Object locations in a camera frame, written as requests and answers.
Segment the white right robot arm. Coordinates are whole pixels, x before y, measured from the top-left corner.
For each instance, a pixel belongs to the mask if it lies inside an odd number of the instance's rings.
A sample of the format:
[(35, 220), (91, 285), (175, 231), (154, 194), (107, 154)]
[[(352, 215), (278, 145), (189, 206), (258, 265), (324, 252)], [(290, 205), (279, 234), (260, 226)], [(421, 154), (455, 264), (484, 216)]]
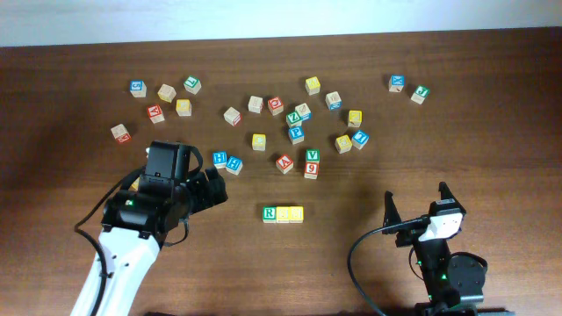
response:
[(476, 315), (476, 305), (484, 300), (487, 261), (467, 253), (452, 253), (448, 240), (461, 231), (465, 208), (445, 182), (439, 183), (440, 198), (431, 203), (429, 213), (403, 221), (393, 201), (385, 193), (385, 234), (396, 237), (398, 248), (415, 252), (429, 296), (427, 303), (414, 306), (417, 315)]

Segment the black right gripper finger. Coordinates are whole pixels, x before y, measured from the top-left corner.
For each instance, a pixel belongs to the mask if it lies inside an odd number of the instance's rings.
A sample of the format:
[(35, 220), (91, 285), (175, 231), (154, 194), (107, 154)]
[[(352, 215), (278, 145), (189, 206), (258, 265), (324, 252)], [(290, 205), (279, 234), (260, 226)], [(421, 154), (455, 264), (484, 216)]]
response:
[(440, 182), (438, 184), (438, 191), (440, 192), (440, 199), (442, 201), (444, 201), (444, 200), (455, 201), (455, 197), (452, 194), (452, 192), (450, 191), (450, 188), (448, 187), (446, 182)]
[(385, 213), (383, 220), (383, 228), (385, 229), (382, 234), (395, 234), (397, 227), (402, 223), (399, 212), (393, 201), (393, 194), (387, 190), (384, 196)]

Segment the yellow S wooden block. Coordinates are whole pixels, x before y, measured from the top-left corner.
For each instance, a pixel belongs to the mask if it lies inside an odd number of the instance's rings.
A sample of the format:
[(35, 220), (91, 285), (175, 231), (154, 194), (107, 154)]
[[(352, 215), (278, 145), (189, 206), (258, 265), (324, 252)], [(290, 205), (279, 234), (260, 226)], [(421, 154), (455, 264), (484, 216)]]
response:
[(291, 219), (291, 207), (290, 206), (277, 206), (276, 207), (276, 222), (277, 223), (289, 223)]

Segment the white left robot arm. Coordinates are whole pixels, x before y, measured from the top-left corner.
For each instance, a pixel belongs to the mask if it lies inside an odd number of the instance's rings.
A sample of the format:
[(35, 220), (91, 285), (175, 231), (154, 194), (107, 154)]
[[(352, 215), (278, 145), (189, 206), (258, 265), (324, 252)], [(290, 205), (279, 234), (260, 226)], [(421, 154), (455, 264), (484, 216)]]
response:
[(74, 227), (96, 251), (74, 315), (128, 314), (144, 277), (169, 245), (169, 232), (227, 201), (224, 178), (215, 167), (203, 167), (196, 147), (153, 141), (147, 158), (97, 203), (103, 211), (98, 238)]

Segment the yellow E wooden block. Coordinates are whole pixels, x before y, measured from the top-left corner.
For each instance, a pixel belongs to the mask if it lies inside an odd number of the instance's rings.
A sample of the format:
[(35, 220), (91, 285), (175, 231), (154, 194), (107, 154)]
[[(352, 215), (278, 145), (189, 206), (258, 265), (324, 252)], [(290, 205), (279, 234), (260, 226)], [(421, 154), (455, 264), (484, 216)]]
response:
[(339, 154), (349, 152), (353, 147), (350, 137), (347, 134), (335, 139), (335, 148)]

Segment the green R wooden block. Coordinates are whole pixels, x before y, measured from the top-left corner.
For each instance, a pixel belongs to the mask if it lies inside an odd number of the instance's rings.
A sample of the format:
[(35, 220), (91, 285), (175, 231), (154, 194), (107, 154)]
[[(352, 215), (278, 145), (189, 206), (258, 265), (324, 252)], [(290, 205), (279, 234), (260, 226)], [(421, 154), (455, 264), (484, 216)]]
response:
[(263, 208), (263, 223), (276, 223), (277, 222), (277, 207), (265, 206)]

